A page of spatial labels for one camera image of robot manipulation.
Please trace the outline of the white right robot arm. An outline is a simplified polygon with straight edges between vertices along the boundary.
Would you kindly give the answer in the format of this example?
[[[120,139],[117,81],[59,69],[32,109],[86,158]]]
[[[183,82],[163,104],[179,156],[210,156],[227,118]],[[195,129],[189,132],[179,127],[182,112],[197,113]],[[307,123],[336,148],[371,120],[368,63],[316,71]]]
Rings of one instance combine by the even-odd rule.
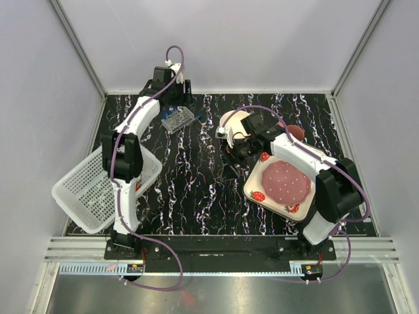
[[[245,180],[245,197],[296,224],[297,251],[305,259],[348,221],[365,201],[355,164],[300,141],[292,126],[267,124],[260,114],[229,111],[216,136],[222,142],[224,180],[237,178],[257,158]]]

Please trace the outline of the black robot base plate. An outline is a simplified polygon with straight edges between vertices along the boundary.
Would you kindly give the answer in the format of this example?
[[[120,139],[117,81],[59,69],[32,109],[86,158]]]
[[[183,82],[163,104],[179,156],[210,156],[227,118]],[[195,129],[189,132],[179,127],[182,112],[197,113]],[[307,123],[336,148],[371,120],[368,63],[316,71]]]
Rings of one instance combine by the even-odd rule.
[[[106,241],[104,259],[160,260],[172,257],[248,256],[278,260],[335,261],[334,243],[326,240],[312,246],[297,236],[285,235],[150,235],[150,241],[132,235]]]

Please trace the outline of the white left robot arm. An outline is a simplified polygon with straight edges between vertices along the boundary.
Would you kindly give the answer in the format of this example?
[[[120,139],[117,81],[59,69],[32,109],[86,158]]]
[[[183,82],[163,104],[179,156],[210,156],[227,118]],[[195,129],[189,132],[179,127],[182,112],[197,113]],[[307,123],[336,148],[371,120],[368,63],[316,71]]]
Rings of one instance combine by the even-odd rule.
[[[115,130],[102,135],[102,165],[115,198],[115,223],[107,242],[106,259],[111,254],[128,259],[141,255],[141,240],[134,235],[139,225],[136,186],[144,166],[140,139],[162,106],[190,103],[190,85],[183,78],[180,63],[155,67],[130,114]]]

